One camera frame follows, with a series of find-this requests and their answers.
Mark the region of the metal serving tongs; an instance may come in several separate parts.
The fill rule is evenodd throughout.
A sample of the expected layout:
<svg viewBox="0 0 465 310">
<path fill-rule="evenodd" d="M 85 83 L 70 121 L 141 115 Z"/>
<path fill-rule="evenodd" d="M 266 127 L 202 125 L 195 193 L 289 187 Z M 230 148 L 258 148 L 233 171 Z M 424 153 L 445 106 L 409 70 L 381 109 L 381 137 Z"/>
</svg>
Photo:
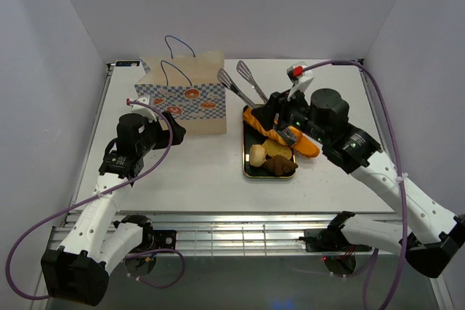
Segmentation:
<svg viewBox="0 0 465 310">
<path fill-rule="evenodd" d="M 290 60 L 249 60 L 243 59 L 254 80 L 261 90 L 269 96 L 274 91 L 285 91 L 291 88 L 286 70 L 292 65 Z M 237 71 L 239 60 L 225 60 L 225 71 L 236 86 L 254 103 L 264 104 L 249 82 Z M 236 94 L 226 89 L 227 136 L 232 137 L 242 146 L 249 148 L 253 144 L 261 144 L 266 138 L 253 129 L 243 119 L 243 110 L 247 104 Z"/>
</svg>

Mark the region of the long twisted pastry bread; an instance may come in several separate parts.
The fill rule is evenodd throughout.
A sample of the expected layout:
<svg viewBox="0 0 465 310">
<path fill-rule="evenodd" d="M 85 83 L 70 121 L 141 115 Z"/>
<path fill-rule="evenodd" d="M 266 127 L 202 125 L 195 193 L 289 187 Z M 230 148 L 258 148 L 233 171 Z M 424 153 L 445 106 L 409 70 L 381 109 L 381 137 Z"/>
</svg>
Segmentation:
<svg viewBox="0 0 465 310">
<path fill-rule="evenodd" d="M 253 129 L 258 131 L 261 135 L 267 137 L 268 139 L 273 139 L 274 140 L 274 131 L 271 129 L 265 129 L 262 123 L 252 115 L 251 108 L 246 107 L 245 110 L 243 111 L 243 120 L 250 125 Z M 292 128 L 293 132 L 297 137 L 300 137 L 302 133 L 299 130 L 296 130 Z"/>
</svg>

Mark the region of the small pale round bun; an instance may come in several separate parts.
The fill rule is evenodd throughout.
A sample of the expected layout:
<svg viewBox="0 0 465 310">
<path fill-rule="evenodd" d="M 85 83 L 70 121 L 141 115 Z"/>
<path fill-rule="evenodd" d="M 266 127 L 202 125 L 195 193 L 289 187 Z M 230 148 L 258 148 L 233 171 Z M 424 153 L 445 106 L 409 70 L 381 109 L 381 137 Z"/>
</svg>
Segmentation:
<svg viewBox="0 0 465 310">
<path fill-rule="evenodd" d="M 249 164 L 253 167 L 261 167 L 266 161 L 267 153 L 260 144 L 253 144 L 249 150 Z"/>
</svg>

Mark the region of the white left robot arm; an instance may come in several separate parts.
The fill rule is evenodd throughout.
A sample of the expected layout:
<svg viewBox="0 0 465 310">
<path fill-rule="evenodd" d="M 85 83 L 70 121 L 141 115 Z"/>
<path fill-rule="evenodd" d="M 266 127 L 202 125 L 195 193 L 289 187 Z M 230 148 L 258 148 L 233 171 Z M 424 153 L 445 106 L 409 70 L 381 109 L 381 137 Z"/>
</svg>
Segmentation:
<svg viewBox="0 0 465 310">
<path fill-rule="evenodd" d="M 103 299 L 109 278 L 119 262 L 132 250 L 146 251 L 154 243 L 149 218 L 126 216 L 116 222 L 116 231 L 107 230 L 123 199 L 144 167 L 151 150 L 181 144 L 186 130 L 172 114 L 163 111 L 169 125 L 162 129 L 153 112 L 141 109 L 118 119 L 117 136 L 102 158 L 91 202 L 85 204 L 68 236 L 55 250 L 41 258 L 49 296 L 96 306 Z"/>
</svg>

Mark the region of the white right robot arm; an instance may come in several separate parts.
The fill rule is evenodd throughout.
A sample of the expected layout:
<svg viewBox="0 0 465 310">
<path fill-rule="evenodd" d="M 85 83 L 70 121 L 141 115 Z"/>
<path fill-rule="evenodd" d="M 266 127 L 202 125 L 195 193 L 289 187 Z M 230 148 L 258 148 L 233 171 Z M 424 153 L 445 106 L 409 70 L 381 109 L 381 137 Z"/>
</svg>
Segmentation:
<svg viewBox="0 0 465 310">
<path fill-rule="evenodd" d="M 439 277 L 464 244 L 464 216 L 435 203 L 405 174 L 399 174 L 381 145 L 349 122 L 349 104 L 333 89 L 318 89 L 306 100 L 297 91 L 275 92 L 251 114 L 265 130 L 289 126 L 321 143 L 336 167 L 377 194 L 402 218 L 402 225 L 342 211 L 308 242 L 322 250 L 364 245 L 403 256 L 420 274 Z"/>
</svg>

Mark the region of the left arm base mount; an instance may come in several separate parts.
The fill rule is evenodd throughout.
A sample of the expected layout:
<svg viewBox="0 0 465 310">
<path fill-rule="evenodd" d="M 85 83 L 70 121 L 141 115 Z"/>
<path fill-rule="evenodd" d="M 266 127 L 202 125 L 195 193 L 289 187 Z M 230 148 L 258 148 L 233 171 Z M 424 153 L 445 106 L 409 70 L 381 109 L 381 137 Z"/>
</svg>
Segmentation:
<svg viewBox="0 0 465 310">
<path fill-rule="evenodd" d="M 152 249 L 175 249 L 177 240 L 176 230 L 154 229 L 149 217 L 134 214 L 125 216 L 121 221 L 114 221 L 113 226 L 118 228 L 122 224 L 136 224 L 142 228 L 142 240 L 138 246 L 134 246 L 130 252 L 140 253 Z"/>
</svg>

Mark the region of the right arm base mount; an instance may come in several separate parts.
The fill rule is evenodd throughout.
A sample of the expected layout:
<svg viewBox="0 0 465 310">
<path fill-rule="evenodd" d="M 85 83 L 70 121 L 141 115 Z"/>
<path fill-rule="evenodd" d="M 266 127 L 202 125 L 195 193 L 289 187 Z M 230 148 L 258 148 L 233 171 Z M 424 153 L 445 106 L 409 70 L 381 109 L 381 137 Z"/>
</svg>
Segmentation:
<svg viewBox="0 0 465 310">
<path fill-rule="evenodd" d="M 298 240 L 303 241 L 307 252 L 368 252 L 371 250 L 367 245 L 353 245 L 343 236 L 341 230 L 355 213 L 342 211 L 338 213 L 325 229 L 312 232 L 311 229 L 304 230 L 304 235 Z"/>
</svg>

